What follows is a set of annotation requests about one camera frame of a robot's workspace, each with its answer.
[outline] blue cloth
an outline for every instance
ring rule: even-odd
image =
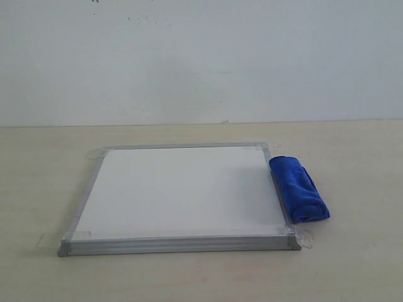
[[[294,157],[278,156],[269,161],[288,216],[294,221],[310,222],[330,217],[308,172]]]

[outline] wall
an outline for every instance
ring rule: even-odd
[[[403,118],[400,0],[0,0],[0,126]]]

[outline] light wood surface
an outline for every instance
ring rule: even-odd
[[[312,249],[56,256],[92,150],[247,141],[309,171],[332,214],[301,226]],[[0,301],[402,301],[402,197],[400,120],[2,128]]]

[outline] table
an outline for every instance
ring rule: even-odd
[[[97,148],[260,141],[331,210],[312,249],[56,256]],[[402,196],[403,120],[0,128],[0,301],[402,301]]]

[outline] silver frame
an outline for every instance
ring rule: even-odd
[[[271,158],[269,146],[265,142],[244,143],[190,143],[190,144],[167,144],[167,145],[135,145],[135,146],[110,146],[103,147],[95,163],[84,194],[78,204],[77,210],[72,217],[69,229],[60,242],[57,255],[66,257],[69,255],[101,255],[101,254],[143,254],[163,252],[208,252],[230,250],[301,250],[297,242],[294,225],[291,223],[285,211],[284,203],[278,186],[272,173],[271,177],[276,188],[281,210],[285,219],[285,232],[277,235],[211,235],[211,236],[187,236],[187,237],[151,237],[130,238],[111,240],[72,240],[76,231],[82,211],[85,208],[89,194],[101,169],[103,160],[110,150],[135,150],[157,148],[208,148],[208,147],[256,147],[261,148],[269,171]]]

